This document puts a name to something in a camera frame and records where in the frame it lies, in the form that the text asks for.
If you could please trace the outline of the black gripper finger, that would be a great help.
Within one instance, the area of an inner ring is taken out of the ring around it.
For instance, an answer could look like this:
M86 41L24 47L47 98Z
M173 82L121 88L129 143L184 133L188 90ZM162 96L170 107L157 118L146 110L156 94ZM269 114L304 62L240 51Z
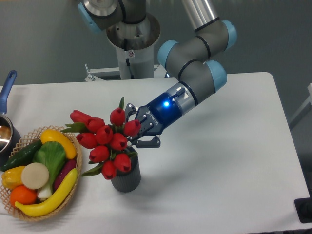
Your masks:
M158 136L154 136L151 140L134 139L130 143L137 148L159 148L161 141Z
M125 120L129 121L131 116L134 116L134 119L137 119L137 113L138 113L139 108L134 106L131 103L126 104L125 107Z

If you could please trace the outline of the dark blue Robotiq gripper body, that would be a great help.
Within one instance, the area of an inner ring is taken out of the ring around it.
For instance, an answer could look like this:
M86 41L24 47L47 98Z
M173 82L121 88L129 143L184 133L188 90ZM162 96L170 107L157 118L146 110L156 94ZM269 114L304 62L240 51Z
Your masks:
M141 123L137 138L156 136L196 106L192 89L179 82L148 104L138 108L135 119Z

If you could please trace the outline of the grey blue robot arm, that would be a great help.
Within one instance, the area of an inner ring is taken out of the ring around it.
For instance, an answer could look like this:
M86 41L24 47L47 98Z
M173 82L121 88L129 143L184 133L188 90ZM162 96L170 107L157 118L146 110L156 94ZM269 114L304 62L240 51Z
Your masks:
M227 82L224 68L212 60L232 47L237 32L231 22L220 20L209 0L185 0L183 6L195 37L184 43L165 42L157 53L160 36L157 19L146 10L144 0L82 0L78 10L94 32L105 31L115 47L121 79L152 78L154 61L177 79L177 83L148 104L126 106L141 130L129 138L137 148L158 148L165 128L196 107Z

